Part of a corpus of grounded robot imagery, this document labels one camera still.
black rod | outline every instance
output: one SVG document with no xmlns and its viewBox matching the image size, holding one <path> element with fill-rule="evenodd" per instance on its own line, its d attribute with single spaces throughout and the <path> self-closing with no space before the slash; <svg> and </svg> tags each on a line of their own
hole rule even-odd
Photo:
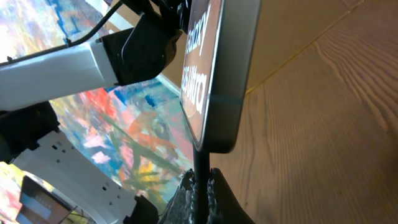
<svg viewBox="0 0 398 224">
<path fill-rule="evenodd" d="M 207 182 L 210 178 L 210 155 L 208 152 L 198 152 L 195 144 L 193 144 L 193 168 L 197 184 L 197 209 L 194 213 L 194 223 L 202 224 L 207 222 L 209 215 Z"/>
</svg>

